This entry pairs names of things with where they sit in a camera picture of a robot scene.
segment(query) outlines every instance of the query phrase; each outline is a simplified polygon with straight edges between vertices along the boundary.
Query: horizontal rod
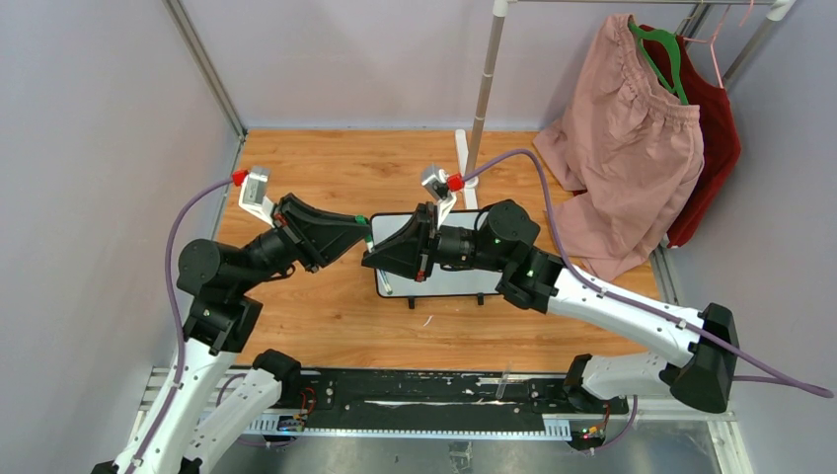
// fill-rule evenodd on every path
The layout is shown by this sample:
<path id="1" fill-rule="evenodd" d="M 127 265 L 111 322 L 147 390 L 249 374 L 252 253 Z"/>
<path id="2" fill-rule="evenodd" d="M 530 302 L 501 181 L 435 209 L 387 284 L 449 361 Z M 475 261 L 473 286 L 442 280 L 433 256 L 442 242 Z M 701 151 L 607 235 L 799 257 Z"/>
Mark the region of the horizontal rod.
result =
<path id="1" fill-rule="evenodd" d="M 695 5 L 701 0 L 517 0 L 518 2 L 538 3 L 655 3 L 672 5 Z M 749 5 L 750 0 L 704 0 L 705 5 Z M 755 0 L 755 5 L 773 5 L 776 0 Z"/>

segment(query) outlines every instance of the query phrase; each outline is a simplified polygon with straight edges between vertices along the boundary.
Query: red clothing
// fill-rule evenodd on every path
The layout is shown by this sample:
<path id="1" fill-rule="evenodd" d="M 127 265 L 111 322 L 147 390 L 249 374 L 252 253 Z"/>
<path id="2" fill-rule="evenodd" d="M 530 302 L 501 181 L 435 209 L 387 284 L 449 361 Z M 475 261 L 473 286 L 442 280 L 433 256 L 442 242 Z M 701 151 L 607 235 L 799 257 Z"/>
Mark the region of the red clothing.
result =
<path id="1" fill-rule="evenodd" d="M 653 28 L 642 25 L 646 31 Z M 698 224 L 709 209 L 726 177 L 738 161 L 741 154 L 741 143 L 735 130 L 735 121 L 729 106 L 726 90 L 705 81 L 686 53 L 686 41 L 677 37 L 680 43 L 682 57 L 680 65 L 680 81 L 689 104 L 700 106 L 701 131 L 704 135 L 704 169 L 698 178 L 695 191 L 686 201 L 680 214 L 668 228 L 669 247 L 679 247 L 695 235 Z M 648 55 L 663 73 L 669 84 L 671 82 L 671 65 L 668 54 L 662 44 L 655 41 L 644 41 L 643 45 Z"/>

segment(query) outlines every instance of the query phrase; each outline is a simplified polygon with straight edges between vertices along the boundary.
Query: wooden tabletop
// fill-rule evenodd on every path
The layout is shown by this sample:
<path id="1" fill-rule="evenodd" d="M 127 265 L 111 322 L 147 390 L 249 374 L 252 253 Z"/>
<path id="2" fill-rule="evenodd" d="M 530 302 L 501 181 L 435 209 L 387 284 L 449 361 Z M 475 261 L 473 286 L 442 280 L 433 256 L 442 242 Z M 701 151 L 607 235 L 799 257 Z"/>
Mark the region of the wooden tabletop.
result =
<path id="1" fill-rule="evenodd" d="M 487 132 L 478 164 L 512 148 L 534 150 L 534 135 Z M 256 130 L 248 135 L 241 168 L 269 168 L 274 201 L 294 193 L 322 210 L 368 217 L 412 212 L 428 201 L 419 180 L 431 163 L 457 169 L 452 131 Z M 549 179 L 554 202 L 571 198 Z M 541 225 L 536 245 L 556 251 L 527 158 L 508 159 L 484 173 L 478 198 L 480 205 L 513 198 Z M 241 210 L 237 199 L 234 192 L 227 202 L 218 240 L 242 246 L 266 225 Z M 500 296 L 487 297 L 484 306 L 474 297 L 421 299 L 411 310 L 404 299 L 378 296 L 372 270 L 360 266 L 364 249 L 359 243 L 315 275 L 297 272 L 254 288 L 250 296 L 265 308 L 239 362 L 275 349 L 308 366 L 504 370 L 512 363 L 514 371 L 566 371 L 579 354 L 643 350 L 580 321 L 519 310 Z M 614 282 L 659 298 L 649 264 Z"/>

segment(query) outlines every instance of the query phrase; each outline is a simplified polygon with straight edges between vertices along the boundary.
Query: red connector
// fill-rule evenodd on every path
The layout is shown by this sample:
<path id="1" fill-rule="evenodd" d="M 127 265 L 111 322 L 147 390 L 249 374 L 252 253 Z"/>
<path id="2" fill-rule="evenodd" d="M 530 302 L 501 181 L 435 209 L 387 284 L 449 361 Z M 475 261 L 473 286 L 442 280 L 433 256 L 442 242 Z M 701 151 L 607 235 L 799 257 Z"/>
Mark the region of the red connector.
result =
<path id="1" fill-rule="evenodd" d="M 462 180 L 462 174 L 457 173 L 448 178 L 447 188 L 454 193 L 465 188 L 465 181 Z"/>
<path id="2" fill-rule="evenodd" d="M 248 170 L 238 170 L 232 174 L 233 184 L 241 187 L 241 184 L 244 183 L 244 179 L 250 173 Z"/>

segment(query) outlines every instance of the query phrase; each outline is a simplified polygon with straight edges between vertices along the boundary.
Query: gray wall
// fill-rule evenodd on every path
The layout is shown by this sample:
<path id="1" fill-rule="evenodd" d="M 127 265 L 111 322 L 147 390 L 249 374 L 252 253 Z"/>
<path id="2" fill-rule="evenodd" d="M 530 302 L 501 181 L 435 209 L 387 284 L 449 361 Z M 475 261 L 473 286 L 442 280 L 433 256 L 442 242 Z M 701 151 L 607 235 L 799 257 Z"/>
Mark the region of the gray wall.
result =
<path id="1" fill-rule="evenodd" d="M 492 0 L 184 3 L 248 126 L 445 128 L 473 120 Z M 530 129 L 555 119 L 607 15 L 634 12 L 673 30 L 689 10 L 511 5 L 486 127 Z M 724 32 L 722 55 L 734 54 L 757 23 Z"/>
<path id="2" fill-rule="evenodd" d="M 169 225 L 237 143 L 159 0 L 0 1 L 0 111 L 0 470 L 89 472 L 172 353 Z"/>
<path id="3" fill-rule="evenodd" d="M 803 0 L 731 93 L 744 152 L 695 239 L 672 252 L 686 302 L 735 314 L 741 345 L 837 388 L 837 2 Z M 742 363 L 738 373 L 757 373 Z M 737 384 L 758 473 L 834 472 L 837 404 Z"/>

